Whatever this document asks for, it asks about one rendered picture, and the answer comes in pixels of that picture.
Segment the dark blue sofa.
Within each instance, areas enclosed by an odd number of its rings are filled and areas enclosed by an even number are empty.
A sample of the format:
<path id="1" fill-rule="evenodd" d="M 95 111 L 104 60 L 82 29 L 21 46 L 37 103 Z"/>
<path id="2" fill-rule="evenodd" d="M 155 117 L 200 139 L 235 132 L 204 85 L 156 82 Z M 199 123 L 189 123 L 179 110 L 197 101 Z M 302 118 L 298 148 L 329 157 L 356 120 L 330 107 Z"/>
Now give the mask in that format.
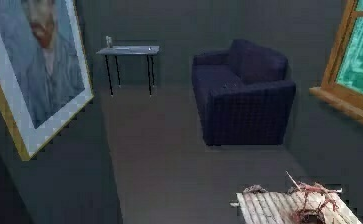
<path id="1" fill-rule="evenodd" d="M 282 53 L 244 39 L 193 57 L 192 86 L 208 146 L 280 145 L 296 93 Z"/>

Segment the grey table with black legs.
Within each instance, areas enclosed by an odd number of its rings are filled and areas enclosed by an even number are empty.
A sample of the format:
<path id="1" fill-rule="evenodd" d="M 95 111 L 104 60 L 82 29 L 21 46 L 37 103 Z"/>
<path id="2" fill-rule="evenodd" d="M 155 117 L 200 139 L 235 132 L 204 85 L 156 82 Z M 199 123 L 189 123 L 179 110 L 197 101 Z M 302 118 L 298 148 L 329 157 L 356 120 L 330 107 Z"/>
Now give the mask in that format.
<path id="1" fill-rule="evenodd" d="M 108 57 L 113 56 L 115 58 L 116 70 L 117 70 L 117 78 L 118 85 L 121 85 L 120 79 L 120 71 L 118 64 L 119 56 L 129 56 L 129 55 L 144 55 L 146 57 L 147 62 L 147 77 L 148 77 L 148 90 L 149 95 L 152 95 L 152 88 L 155 86 L 155 76 L 154 76 L 154 59 L 155 55 L 158 55 L 160 52 L 160 47 L 157 45 L 149 45 L 149 46 L 112 46 L 102 48 L 96 52 L 97 55 L 103 55 L 105 58 L 105 64 L 107 69 L 108 81 L 109 81 L 109 89 L 110 95 L 113 95 L 113 87 L 111 82 L 111 75 L 109 69 L 109 61 Z"/>

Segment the small grey brown lump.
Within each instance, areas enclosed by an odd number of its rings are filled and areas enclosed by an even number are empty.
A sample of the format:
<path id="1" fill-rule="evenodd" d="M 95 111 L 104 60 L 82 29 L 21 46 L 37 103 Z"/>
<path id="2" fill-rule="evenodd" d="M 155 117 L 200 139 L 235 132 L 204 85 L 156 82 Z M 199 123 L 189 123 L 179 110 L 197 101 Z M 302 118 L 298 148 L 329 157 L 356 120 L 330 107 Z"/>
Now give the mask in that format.
<path id="1" fill-rule="evenodd" d="M 252 185 L 252 186 L 248 186 L 243 190 L 243 194 L 248 194 L 248 193 L 266 193 L 267 190 L 264 189 L 261 185 Z"/>

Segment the pale wood slatted table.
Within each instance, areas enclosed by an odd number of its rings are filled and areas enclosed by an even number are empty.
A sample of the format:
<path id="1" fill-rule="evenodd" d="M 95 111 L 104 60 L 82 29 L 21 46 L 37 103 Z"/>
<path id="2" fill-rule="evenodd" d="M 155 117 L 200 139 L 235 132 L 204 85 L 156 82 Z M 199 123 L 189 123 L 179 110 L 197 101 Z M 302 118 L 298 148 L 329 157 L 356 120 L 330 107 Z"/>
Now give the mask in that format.
<path id="1" fill-rule="evenodd" d="M 363 224 L 337 193 L 328 196 L 338 208 L 328 203 L 322 209 L 325 224 Z M 303 192 L 237 193 L 236 197 L 230 206 L 237 209 L 243 224 L 296 224 L 294 212 L 304 205 Z"/>

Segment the framed portrait painting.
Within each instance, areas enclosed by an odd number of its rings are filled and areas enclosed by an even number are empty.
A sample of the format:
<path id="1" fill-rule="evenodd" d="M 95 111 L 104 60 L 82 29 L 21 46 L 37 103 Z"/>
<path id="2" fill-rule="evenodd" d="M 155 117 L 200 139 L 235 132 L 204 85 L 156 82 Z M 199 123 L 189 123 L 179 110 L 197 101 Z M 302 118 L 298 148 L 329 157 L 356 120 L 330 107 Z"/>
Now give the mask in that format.
<path id="1" fill-rule="evenodd" d="M 0 113 L 20 158 L 93 97 L 75 0 L 0 0 Z"/>

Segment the wood framed window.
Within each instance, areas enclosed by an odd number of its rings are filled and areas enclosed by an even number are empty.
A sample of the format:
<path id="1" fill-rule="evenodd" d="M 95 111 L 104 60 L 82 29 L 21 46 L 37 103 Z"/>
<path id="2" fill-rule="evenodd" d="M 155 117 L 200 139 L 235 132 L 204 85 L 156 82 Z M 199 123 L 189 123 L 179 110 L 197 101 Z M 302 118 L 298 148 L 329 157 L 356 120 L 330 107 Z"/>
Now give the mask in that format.
<path id="1" fill-rule="evenodd" d="M 363 124 L 363 0 L 347 0 L 321 85 L 309 92 Z"/>

